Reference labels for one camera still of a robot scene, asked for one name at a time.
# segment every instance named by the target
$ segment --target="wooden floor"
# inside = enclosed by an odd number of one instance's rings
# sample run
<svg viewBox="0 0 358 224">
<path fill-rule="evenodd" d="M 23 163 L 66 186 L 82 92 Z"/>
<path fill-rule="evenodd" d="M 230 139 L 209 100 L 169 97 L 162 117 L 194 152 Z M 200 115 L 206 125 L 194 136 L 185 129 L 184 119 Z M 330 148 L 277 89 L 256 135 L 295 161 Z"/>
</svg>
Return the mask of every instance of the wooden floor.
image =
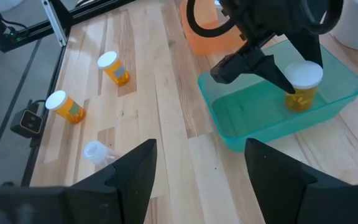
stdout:
<svg viewBox="0 0 358 224">
<path fill-rule="evenodd" d="M 57 90 L 87 115 L 70 125 L 50 114 L 31 184 L 71 185 L 94 173 L 82 156 L 89 141 L 126 153 L 155 138 L 157 173 L 145 223 L 264 223 L 244 155 L 225 147 L 197 86 L 198 75 L 227 52 L 192 54 L 179 3 L 138 0 L 72 28 Z M 321 43 L 358 74 L 358 51 L 330 35 Z M 109 50 L 119 52 L 132 75 L 123 88 L 97 68 Z M 334 119 L 269 144 L 358 184 L 358 98 Z"/>
</svg>

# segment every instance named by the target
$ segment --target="gray carpet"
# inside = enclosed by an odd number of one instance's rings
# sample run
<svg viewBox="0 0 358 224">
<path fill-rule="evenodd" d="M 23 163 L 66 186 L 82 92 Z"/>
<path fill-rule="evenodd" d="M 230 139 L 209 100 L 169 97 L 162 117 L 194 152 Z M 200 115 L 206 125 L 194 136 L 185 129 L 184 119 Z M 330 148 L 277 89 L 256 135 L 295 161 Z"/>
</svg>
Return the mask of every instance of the gray carpet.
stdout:
<svg viewBox="0 0 358 224">
<path fill-rule="evenodd" d="M 74 8 L 77 0 L 64 0 L 62 2 L 70 10 Z M 37 0 L 24 0 L 20 5 L 2 15 L 9 21 L 20 22 L 27 26 L 47 19 L 41 2 Z M 35 42 L 8 53 L 0 52 L 0 126 L 34 46 Z M 11 119 L 16 112 L 25 108 L 29 99 L 45 99 L 59 53 L 60 46 L 53 34 L 41 40 L 22 90 L 14 104 L 7 127 L 1 136 L 0 185 L 8 181 L 17 185 L 21 183 L 30 152 L 30 140 L 13 133 L 9 129 Z"/>
</svg>

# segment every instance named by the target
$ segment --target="white child-proof cap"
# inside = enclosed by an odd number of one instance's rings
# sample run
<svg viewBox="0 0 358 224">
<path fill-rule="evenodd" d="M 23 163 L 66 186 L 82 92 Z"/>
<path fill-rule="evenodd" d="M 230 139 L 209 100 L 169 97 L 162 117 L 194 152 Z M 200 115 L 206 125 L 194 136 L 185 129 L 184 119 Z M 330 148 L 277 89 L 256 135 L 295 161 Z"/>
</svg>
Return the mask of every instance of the white child-proof cap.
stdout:
<svg viewBox="0 0 358 224">
<path fill-rule="evenodd" d="M 117 62 L 118 55 L 115 52 L 106 52 L 100 56 L 98 60 L 98 66 L 101 69 L 108 68 Z"/>
<path fill-rule="evenodd" d="M 55 93 L 52 93 L 47 101 L 45 102 L 45 107 L 48 110 L 59 110 L 65 103 L 68 98 L 68 95 L 63 90 L 58 90 Z"/>
<path fill-rule="evenodd" d="M 107 147 L 99 141 L 91 141 L 85 146 L 84 157 L 94 164 L 101 165 L 107 155 Z"/>
<path fill-rule="evenodd" d="M 323 68 L 310 61 L 294 62 L 285 69 L 284 75 L 294 88 L 308 90 L 320 84 Z"/>
</svg>

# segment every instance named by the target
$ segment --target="translucent green bin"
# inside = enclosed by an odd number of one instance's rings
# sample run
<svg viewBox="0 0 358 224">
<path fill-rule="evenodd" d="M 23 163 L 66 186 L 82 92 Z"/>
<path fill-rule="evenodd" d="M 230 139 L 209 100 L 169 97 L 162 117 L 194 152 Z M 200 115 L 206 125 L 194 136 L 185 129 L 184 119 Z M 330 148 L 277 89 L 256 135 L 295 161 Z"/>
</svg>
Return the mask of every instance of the translucent green bin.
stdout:
<svg viewBox="0 0 358 224">
<path fill-rule="evenodd" d="M 274 54 L 281 71 L 302 56 L 289 41 L 264 50 Z M 228 148 L 244 152 L 247 138 L 268 142 L 333 118 L 358 95 L 358 76 L 321 46 L 323 81 L 310 110 L 304 113 L 284 107 L 281 89 L 256 75 L 240 75 L 225 85 L 209 72 L 198 77 L 198 86 L 215 125 Z"/>
</svg>

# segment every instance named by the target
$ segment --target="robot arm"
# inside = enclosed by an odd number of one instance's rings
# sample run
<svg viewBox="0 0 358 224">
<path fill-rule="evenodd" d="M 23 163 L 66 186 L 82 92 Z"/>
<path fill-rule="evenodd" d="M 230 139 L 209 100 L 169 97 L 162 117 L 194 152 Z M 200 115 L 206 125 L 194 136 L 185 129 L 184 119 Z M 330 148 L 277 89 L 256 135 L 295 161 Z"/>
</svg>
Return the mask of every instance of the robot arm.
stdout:
<svg viewBox="0 0 358 224">
<path fill-rule="evenodd" d="M 200 36 L 216 37 L 236 25 L 247 39 L 236 53 L 225 56 L 211 69 L 215 81 L 230 83 L 242 73 L 253 73 L 288 93 L 294 93 L 292 85 L 276 66 L 273 55 L 264 55 L 261 47 L 275 35 L 284 34 L 305 60 L 323 66 L 318 36 L 337 24 L 343 0 L 220 0 L 220 3 L 223 13 L 230 19 L 211 30 L 196 23 L 195 0 L 189 0 L 186 9 L 190 27 Z"/>
</svg>

